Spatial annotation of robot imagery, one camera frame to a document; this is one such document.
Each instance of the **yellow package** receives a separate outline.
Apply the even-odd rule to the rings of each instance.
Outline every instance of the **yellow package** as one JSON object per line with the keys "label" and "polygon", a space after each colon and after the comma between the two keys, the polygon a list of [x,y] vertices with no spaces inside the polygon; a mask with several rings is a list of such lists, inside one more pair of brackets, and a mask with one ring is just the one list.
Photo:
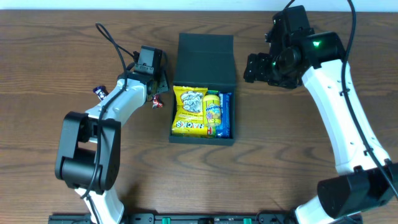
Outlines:
{"label": "yellow package", "polygon": [[220,98],[216,95],[203,97],[203,124],[215,127],[221,124]]}
{"label": "yellow package", "polygon": [[172,134],[190,137],[215,137],[215,128],[203,124],[203,97],[207,88],[174,86],[177,112],[175,114]]}

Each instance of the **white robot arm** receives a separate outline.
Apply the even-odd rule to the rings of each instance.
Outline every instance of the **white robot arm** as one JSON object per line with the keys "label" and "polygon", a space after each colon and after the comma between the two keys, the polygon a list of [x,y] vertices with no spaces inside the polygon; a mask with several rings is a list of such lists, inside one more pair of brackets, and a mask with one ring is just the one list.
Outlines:
{"label": "white robot arm", "polygon": [[[124,86],[124,79],[118,80],[114,90],[100,103],[93,108],[86,110],[89,118],[98,119],[103,105],[114,97]],[[130,118],[132,113],[141,107],[147,98],[147,87],[138,80],[127,79],[126,91],[122,92],[106,110],[103,119],[114,119],[123,126]],[[90,142],[97,143],[96,137],[91,137]],[[79,187],[75,189],[76,193],[82,196],[86,189]],[[90,202],[85,198],[85,203],[91,213],[91,221],[96,223],[95,215],[98,216],[100,223],[119,223],[124,212],[124,205],[119,200],[114,186],[110,190],[105,190],[102,194],[97,194],[94,190],[90,191],[93,201],[93,211]]]}
{"label": "white robot arm", "polygon": [[304,84],[326,126],[339,175],[318,183],[318,196],[295,209],[293,223],[339,222],[385,205],[398,195],[398,165],[376,139],[358,100],[347,63],[351,44],[346,52],[336,33],[315,34],[303,6],[287,6],[272,20],[266,34],[270,52],[249,55],[244,78],[288,89]]}
{"label": "white robot arm", "polygon": [[[318,106],[326,126],[333,152],[336,170],[339,175],[350,174],[361,166],[364,170],[376,168],[375,163],[365,153],[365,146],[358,134],[353,119],[348,111],[345,98],[341,95],[341,60],[332,60],[321,64],[321,68],[309,68],[302,77],[304,86],[309,90]],[[366,138],[382,165],[390,159],[388,153],[376,139],[366,119],[361,103],[355,92],[349,66],[346,68],[346,81],[350,88],[349,98]],[[332,223],[319,201],[318,196],[295,211],[299,223]]]}
{"label": "white robot arm", "polygon": [[[84,114],[70,112],[64,119],[55,175],[84,199],[93,223],[122,220],[124,206],[114,188],[120,163],[120,131],[147,98],[169,90],[165,69],[160,66],[162,55],[159,49],[142,46],[134,71],[126,71],[127,77],[120,75],[107,97]],[[100,122],[100,153],[79,148],[79,141],[98,142]]]}

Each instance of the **white wall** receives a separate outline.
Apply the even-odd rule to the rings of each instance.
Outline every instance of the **white wall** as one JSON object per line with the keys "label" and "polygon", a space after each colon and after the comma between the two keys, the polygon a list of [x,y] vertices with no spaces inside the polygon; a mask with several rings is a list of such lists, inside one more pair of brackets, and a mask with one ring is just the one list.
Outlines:
{"label": "white wall", "polygon": [[[289,0],[0,0],[0,9],[281,11]],[[357,11],[398,12],[398,0],[353,0]],[[307,11],[349,11],[347,0],[296,0]]]}

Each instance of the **wood grain surface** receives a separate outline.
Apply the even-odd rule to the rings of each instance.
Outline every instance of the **wood grain surface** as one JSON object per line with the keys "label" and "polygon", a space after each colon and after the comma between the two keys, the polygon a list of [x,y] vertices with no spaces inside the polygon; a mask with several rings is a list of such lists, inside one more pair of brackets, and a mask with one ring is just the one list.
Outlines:
{"label": "wood grain surface", "polygon": [[[330,140],[305,88],[245,83],[250,53],[268,52],[273,12],[0,11],[0,223],[46,223],[53,213],[85,213],[79,196],[54,175],[63,117],[98,103],[97,85],[113,89],[122,72],[102,22],[133,51],[166,51],[172,80],[178,34],[233,34],[238,89],[233,147],[168,142],[173,93],[148,103],[122,130],[116,188],[130,211],[256,213],[288,210],[336,177]],[[344,43],[345,12],[309,12],[316,32]],[[398,160],[398,14],[358,13],[351,73],[368,120]],[[364,213],[366,223],[398,222],[398,203]]]}

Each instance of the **black box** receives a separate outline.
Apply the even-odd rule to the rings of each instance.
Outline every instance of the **black box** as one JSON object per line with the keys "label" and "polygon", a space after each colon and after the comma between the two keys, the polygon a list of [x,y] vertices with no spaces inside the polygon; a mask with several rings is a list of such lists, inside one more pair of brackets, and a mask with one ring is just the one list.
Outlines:
{"label": "black box", "polygon": [[236,69],[232,35],[180,34],[174,85],[207,87],[222,93],[232,93],[229,117],[229,139],[173,136],[171,132],[177,102],[173,103],[169,142],[232,146],[235,142]]}

